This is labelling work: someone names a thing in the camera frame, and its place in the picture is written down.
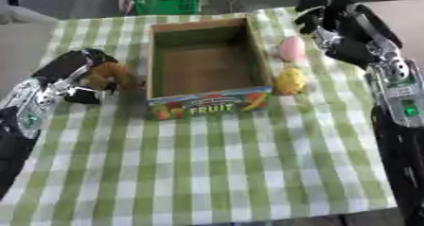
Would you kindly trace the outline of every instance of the lemon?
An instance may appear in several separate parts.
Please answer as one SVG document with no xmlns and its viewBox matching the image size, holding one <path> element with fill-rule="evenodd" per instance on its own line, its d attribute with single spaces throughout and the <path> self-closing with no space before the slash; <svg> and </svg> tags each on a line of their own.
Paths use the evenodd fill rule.
<svg viewBox="0 0 424 226">
<path fill-rule="evenodd" d="M 285 68 L 277 78 L 276 87 L 282 95 L 295 95 L 305 89 L 306 78 L 303 72 L 294 67 Z"/>
</svg>

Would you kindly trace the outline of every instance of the fruit box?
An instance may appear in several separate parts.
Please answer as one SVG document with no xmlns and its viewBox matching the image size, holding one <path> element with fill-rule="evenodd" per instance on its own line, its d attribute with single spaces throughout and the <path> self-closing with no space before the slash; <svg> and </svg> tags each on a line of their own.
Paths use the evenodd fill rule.
<svg viewBox="0 0 424 226">
<path fill-rule="evenodd" d="M 148 118 L 263 108 L 272 82 L 248 18 L 151 27 Z"/>
</svg>

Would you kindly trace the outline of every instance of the fruit label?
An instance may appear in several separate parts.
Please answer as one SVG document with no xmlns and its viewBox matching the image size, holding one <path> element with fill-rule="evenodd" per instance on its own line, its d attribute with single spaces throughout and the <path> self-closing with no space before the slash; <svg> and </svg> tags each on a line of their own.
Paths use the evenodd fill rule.
<svg viewBox="0 0 424 226">
<path fill-rule="evenodd" d="M 271 87 L 148 100 L 149 118 L 173 119 L 212 113 L 249 112 L 265 107 Z"/>
</svg>

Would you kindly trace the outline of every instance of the green light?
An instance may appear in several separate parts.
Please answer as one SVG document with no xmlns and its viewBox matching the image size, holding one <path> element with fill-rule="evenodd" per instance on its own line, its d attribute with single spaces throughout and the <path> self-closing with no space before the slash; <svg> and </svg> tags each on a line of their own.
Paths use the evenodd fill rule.
<svg viewBox="0 0 424 226">
<path fill-rule="evenodd" d="M 402 105 L 403 105 L 403 111 L 405 112 L 405 115 L 407 115 L 407 116 L 417 116 L 417 115 L 419 115 L 419 110 L 416 107 L 413 100 L 410 100 L 410 99 L 403 100 Z"/>
</svg>

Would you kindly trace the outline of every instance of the pink ball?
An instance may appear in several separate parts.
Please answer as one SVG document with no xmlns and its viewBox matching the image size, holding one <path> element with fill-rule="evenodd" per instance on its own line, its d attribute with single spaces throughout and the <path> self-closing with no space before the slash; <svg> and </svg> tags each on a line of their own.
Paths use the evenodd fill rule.
<svg viewBox="0 0 424 226">
<path fill-rule="evenodd" d="M 302 61 L 306 56 L 305 42 L 298 36 L 291 36 L 280 44 L 278 52 L 284 61 Z"/>
</svg>

